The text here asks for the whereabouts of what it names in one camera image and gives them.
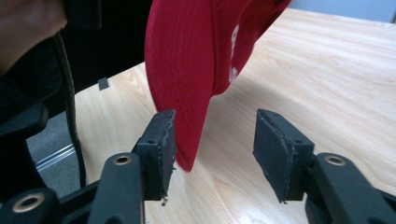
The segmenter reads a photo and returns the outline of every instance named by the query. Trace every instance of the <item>cap brim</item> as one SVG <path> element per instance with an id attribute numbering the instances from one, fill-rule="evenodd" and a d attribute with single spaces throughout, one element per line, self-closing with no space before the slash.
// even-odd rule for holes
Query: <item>cap brim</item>
<path id="1" fill-rule="evenodd" d="M 177 163 L 185 171 L 192 169 L 214 85 L 211 24 L 210 1 L 154 0 L 148 19 L 148 84 L 158 111 L 176 110 Z"/>

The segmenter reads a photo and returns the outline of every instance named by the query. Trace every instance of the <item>wood grain surface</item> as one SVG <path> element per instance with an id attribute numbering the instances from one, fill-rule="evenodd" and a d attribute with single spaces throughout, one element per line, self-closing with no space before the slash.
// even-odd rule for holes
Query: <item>wood grain surface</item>
<path id="1" fill-rule="evenodd" d="M 89 180 L 131 151 L 156 113 L 139 64 L 76 95 Z M 147 223 L 307 223 L 304 202 L 281 204 L 252 155 L 256 110 L 283 115 L 315 144 L 354 161 L 396 195 L 396 26 L 287 9 L 239 77 L 213 97 L 190 173 L 176 165 L 168 203 Z"/>

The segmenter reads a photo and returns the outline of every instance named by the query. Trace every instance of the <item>floor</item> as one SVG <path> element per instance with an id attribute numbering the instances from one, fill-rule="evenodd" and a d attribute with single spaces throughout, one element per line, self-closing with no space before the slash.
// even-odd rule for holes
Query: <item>floor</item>
<path id="1" fill-rule="evenodd" d="M 27 144 L 38 172 L 58 198 L 79 189 L 78 160 L 64 112 L 50 119 L 46 129 Z"/>

